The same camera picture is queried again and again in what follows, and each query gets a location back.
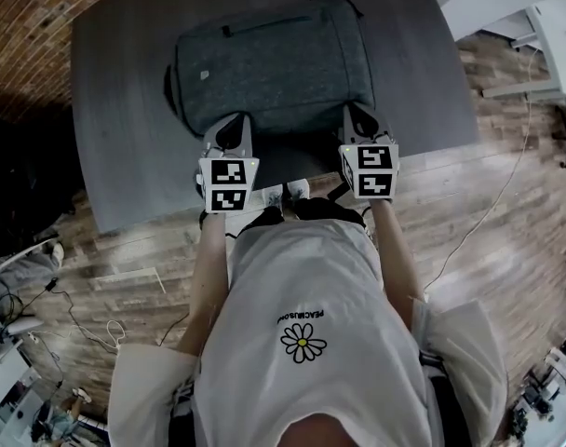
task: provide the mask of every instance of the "brick wall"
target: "brick wall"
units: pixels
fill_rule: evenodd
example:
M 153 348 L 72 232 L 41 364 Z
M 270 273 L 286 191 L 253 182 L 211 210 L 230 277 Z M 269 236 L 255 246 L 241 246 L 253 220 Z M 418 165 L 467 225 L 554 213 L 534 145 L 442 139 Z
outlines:
M 71 102 L 72 21 L 99 0 L 0 0 L 0 117 L 28 122 Z

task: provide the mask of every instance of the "black bag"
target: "black bag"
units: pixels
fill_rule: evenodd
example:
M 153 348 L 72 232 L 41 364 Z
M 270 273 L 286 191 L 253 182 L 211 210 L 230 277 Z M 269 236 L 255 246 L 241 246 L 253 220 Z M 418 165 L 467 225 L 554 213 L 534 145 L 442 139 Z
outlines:
M 346 102 L 374 106 L 362 16 L 348 0 L 311 0 L 194 28 L 166 73 L 169 105 L 199 137 L 235 112 L 254 133 L 337 129 Z

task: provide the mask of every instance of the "white t-shirt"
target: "white t-shirt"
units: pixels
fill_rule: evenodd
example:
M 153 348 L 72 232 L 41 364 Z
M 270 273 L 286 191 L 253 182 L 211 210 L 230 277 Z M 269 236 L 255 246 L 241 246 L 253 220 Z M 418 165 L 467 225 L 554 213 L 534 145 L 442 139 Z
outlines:
M 252 228 L 230 265 L 230 294 L 195 379 L 198 444 L 273 447 L 293 422 L 325 413 L 362 447 L 438 445 L 420 347 L 384 295 L 362 227 L 325 220 Z M 112 444 L 167 445 L 169 393 L 194 365 L 163 348 L 123 346 Z

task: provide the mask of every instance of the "black pants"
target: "black pants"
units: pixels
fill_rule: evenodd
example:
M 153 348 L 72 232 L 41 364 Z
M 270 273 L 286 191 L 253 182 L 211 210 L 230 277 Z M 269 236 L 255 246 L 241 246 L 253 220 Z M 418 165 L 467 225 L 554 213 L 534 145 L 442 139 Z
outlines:
M 293 211 L 300 220 L 337 219 L 353 222 L 366 228 L 364 219 L 355 210 L 344 209 L 327 198 L 302 198 L 293 204 Z M 285 222 L 281 210 L 277 207 L 267 207 L 254 222 L 246 225 L 240 234 L 252 227 L 277 225 L 281 222 Z

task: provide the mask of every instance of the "white cable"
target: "white cable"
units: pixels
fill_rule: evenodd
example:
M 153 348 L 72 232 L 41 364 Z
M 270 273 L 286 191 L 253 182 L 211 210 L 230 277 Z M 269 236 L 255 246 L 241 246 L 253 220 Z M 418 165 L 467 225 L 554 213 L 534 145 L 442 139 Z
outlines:
M 118 337 L 117 339 L 114 338 L 114 336 L 111 334 L 111 332 L 109 331 L 109 325 L 110 323 L 115 323 L 117 326 L 119 326 L 119 329 L 122 330 L 122 335 L 120 337 Z M 57 332 L 44 332 L 44 331 L 31 331 L 28 332 L 29 335 L 34 335 L 35 333 L 43 333 L 43 334 L 53 334 L 54 336 L 59 336 L 60 338 L 63 339 L 68 339 L 72 336 L 73 330 L 74 328 L 77 328 L 78 330 L 82 330 L 84 332 L 87 332 L 90 336 L 92 336 L 93 338 L 95 338 L 96 340 L 98 340 L 100 343 L 103 343 L 104 345 L 106 345 L 107 347 L 111 347 L 112 349 L 119 349 L 120 347 L 120 340 L 126 338 L 126 332 L 124 331 L 124 327 L 118 322 L 115 321 L 115 319 L 110 319 L 109 321 L 107 321 L 107 333 L 110 335 L 110 337 L 112 338 L 112 340 L 114 340 L 114 345 L 110 345 L 109 343 L 106 343 L 105 341 L 103 341 L 102 338 L 100 338 L 99 336 L 97 336 L 97 334 L 95 334 L 94 332 L 90 332 L 90 330 L 88 330 L 87 328 L 83 327 L 83 326 L 78 326 L 76 324 L 73 324 L 70 326 L 70 331 L 68 332 L 67 336 L 64 336 L 63 334 L 59 334 Z
M 537 49 L 533 52 L 532 57 L 529 60 L 529 65 L 527 66 L 527 76 L 529 77 L 529 82 L 532 82 L 532 63 L 533 63 L 533 57 L 535 56 L 535 53 L 537 53 Z M 474 227 L 469 230 L 469 232 L 467 232 L 467 234 L 464 236 L 463 240 L 461 240 L 461 243 L 459 245 L 457 245 L 457 248 L 454 249 L 449 256 L 447 257 L 446 261 L 444 262 L 444 265 L 442 266 L 442 269 L 440 270 L 440 273 L 438 273 L 438 276 L 436 278 L 434 278 L 432 281 L 430 281 L 427 285 L 425 285 L 424 287 L 424 291 L 426 291 L 430 286 L 432 286 L 434 283 L 436 283 L 438 281 L 438 279 L 440 277 L 442 277 L 442 274 L 444 273 L 444 270 L 447 267 L 447 264 L 449 263 L 449 260 L 452 258 L 452 256 L 459 250 L 461 249 L 461 247 L 463 247 L 463 245 L 465 244 L 465 241 L 474 234 L 474 232 L 476 230 L 478 230 L 478 228 L 486 221 L 486 219 L 488 218 L 488 216 L 490 215 L 490 213 L 496 208 L 496 206 L 498 205 L 498 202 L 500 202 L 500 198 L 503 196 L 503 193 L 505 192 L 506 188 L 508 187 L 508 185 L 510 184 L 510 182 L 513 180 L 513 177 L 515 176 L 515 172 L 517 171 L 517 167 L 519 166 L 519 162 L 520 160 L 523 158 L 523 155 L 525 154 L 525 147 L 527 147 L 527 139 L 529 138 L 529 131 L 532 127 L 532 100 L 529 99 L 529 93 L 527 95 L 527 102 L 529 104 L 529 117 L 527 119 L 527 130 L 525 131 L 525 139 L 523 140 L 523 148 L 521 149 L 521 152 L 519 153 L 519 157 L 517 159 L 517 162 L 515 162 L 515 166 L 513 166 L 513 171 L 510 173 L 510 177 L 508 178 L 508 180 L 506 181 L 505 186 L 502 188 L 502 190 L 500 191 L 500 193 L 498 194 L 498 197 L 496 198 L 496 200 L 494 201 L 494 203 L 492 204 L 492 206 L 488 209 L 488 211 L 484 214 L 484 216 L 481 218 L 481 220 L 476 223 L 474 225 Z

